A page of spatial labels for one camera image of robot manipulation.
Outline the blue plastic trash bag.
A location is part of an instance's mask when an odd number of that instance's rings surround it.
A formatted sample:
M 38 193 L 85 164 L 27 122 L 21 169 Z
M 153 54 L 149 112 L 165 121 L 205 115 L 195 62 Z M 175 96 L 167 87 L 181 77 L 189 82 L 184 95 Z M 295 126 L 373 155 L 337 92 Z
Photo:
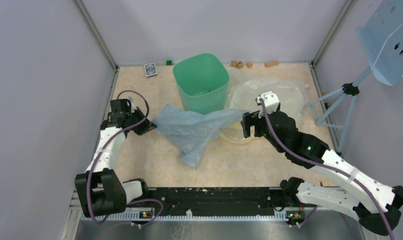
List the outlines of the blue plastic trash bag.
M 223 109 L 201 114 L 167 104 L 153 119 L 156 130 L 179 150 L 181 161 L 197 169 L 207 144 L 217 139 L 221 129 L 239 123 L 246 110 Z

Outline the green plastic trash bin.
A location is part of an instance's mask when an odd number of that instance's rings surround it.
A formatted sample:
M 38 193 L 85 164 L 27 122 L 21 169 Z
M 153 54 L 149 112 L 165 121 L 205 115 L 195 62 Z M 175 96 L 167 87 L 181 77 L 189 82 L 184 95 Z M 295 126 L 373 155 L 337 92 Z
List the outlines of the green plastic trash bin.
M 189 57 L 174 65 L 172 72 L 185 111 L 206 115 L 224 109 L 230 76 L 215 55 Z

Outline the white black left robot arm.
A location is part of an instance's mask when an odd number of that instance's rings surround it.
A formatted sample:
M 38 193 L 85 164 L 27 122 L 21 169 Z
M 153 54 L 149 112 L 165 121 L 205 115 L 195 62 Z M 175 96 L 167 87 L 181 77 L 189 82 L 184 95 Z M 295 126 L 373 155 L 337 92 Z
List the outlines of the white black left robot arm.
M 144 179 L 122 182 L 115 168 L 129 132 L 142 136 L 156 128 L 134 104 L 132 98 L 110 101 L 110 112 L 100 125 L 93 159 L 87 169 L 74 179 L 85 217 L 96 219 L 99 216 L 122 213 L 131 201 L 138 207 L 148 204 L 150 193 Z

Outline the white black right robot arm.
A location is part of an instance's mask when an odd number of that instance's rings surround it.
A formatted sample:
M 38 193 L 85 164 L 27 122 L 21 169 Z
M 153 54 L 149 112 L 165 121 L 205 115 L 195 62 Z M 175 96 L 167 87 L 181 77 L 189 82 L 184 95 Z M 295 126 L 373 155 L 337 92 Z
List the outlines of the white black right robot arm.
M 318 137 L 298 130 L 295 120 L 282 111 L 261 116 L 245 112 L 243 136 L 264 137 L 293 164 L 331 180 L 342 190 L 333 190 L 298 177 L 282 180 L 283 201 L 289 206 L 312 204 L 334 210 L 358 221 L 370 232 L 394 236 L 401 218 L 403 187 L 382 184 L 349 164 Z

